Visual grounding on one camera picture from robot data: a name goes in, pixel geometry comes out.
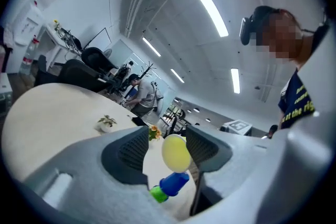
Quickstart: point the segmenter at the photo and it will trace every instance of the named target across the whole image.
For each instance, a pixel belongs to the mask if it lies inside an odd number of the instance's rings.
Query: yellow egg-shaped object
[[[177,134],[167,136],[162,145],[162,158],[166,166],[176,173],[188,170],[191,156],[186,147],[186,139]]]

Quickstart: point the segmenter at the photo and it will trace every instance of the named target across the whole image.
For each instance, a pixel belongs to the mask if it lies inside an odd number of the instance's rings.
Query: green object
[[[168,195],[166,195],[159,186],[153,187],[149,192],[159,203],[168,200]]]

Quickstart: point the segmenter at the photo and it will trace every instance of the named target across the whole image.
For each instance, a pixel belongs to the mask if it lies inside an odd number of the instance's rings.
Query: fluorescent light
[[[152,46],[152,44],[150,44],[150,43],[148,42],[147,39],[145,39],[145,38],[143,37],[142,40],[145,41],[145,43],[146,43],[146,44],[153,50],[153,52],[156,53],[157,56],[161,57],[161,54],[158,53],[158,51]]]
[[[131,59],[132,62],[134,62],[138,66],[136,61],[134,61],[131,57],[130,57],[130,59]]]
[[[214,22],[219,36],[227,37],[229,35],[226,26],[223,22],[222,17],[219,14],[218,9],[216,8],[214,2],[212,0],[200,0],[204,5],[205,9],[208,11],[212,21]]]
[[[181,79],[181,77],[175,72],[174,69],[171,69],[171,71],[174,73],[175,76],[177,76],[177,78],[178,78],[182,83],[184,83],[183,79]]]
[[[237,68],[231,68],[231,75],[233,81],[233,91],[235,93],[240,93],[240,83],[239,83],[239,71]]]
[[[145,63],[143,60],[141,60],[140,58],[139,58],[139,56],[138,55],[136,55],[135,53],[133,53],[135,56],[137,56],[137,58],[140,60],[140,61],[142,61],[143,63]]]
[[[152,72],[159,78],[159,79],[161,79],[160,77],[159,77],[159,75],[158,74],[156,74],[153,70],[152,70]]]

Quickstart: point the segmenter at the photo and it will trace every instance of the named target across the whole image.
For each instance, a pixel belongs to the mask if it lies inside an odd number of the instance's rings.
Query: gray shirt
[[[154,108],[158,106],[158,102],[155,97],[155,89],[150,82],[141,80],[138,85],[137,99],[141,99],[140,104],[146,108]]]

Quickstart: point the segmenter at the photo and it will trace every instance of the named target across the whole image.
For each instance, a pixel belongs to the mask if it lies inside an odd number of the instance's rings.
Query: white flower pot
[[[111,133],[111,132],[112,132],[112,129],[113,129],[113,126],[110,127],[110,126],[108,126],[108,125],[103,124],[102,122],[100,122],[99,127],[100,127],[101,130],[102,130],[103,132],[105,132],[105,133]]]

